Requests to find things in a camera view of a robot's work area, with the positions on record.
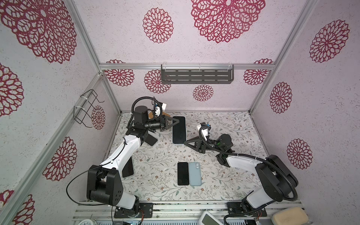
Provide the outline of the light blue phone case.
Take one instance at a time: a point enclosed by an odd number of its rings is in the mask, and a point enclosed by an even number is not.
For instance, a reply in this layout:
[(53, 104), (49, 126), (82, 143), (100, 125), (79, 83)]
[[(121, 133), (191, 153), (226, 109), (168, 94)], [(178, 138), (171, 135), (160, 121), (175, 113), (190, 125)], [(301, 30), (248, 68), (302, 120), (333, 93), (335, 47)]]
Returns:
[(189, 171), (189, 184), (191, 186), (201, 186), (202, 178), (201, 178), (201, 167), (198, 162), (190, 162), (188, 164)]

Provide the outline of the black phone with screen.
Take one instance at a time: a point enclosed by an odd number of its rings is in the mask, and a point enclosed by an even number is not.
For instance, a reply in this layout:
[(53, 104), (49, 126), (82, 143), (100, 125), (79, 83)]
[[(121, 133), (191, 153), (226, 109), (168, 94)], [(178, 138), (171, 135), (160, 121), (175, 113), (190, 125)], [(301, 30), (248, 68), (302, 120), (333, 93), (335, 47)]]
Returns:
[(177, 164), (177, 183), (179, 186), (187, 186), (189, 185), (189, 170), (187, 162), (179, 162)]

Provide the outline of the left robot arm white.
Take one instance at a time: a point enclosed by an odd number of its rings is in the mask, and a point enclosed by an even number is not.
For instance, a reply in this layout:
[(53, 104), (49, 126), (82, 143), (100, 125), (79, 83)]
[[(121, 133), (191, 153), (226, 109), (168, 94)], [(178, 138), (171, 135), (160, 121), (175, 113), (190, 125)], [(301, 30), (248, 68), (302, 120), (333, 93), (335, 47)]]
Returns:
[(149, 132), (165, 131), (177, 125), (178, 119), (163, 115), (149, 118), (146, 106), (137, 106), (132, 112), (123, 143), (99, 166), (93, 165), (87, 172), (88, 200), (126, 210), (139, 211), (138, 197), (124, 191), (121, 172), (132, 155), (147, 143), (153, 146), (157, 139)]

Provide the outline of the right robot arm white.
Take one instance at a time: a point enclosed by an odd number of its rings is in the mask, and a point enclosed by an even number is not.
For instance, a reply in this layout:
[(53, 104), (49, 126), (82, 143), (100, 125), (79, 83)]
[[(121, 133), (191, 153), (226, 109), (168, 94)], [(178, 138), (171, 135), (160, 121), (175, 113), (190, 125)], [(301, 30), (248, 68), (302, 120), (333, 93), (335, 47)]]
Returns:
[(198, 153), (217, 152), (216, 159), (222, 166), (244, 170), (258, 177), (259, 188), (247, 194), (241, 201), (243, 212), (258, 210), (274, 202), (293, 202), (298, 199), (298, 180), (276, 155), (260, 158), (236, 153), (232, 150), (233, 142), (228, 134), (222, 134), (216, 140), (199, 135), (184, 144)]

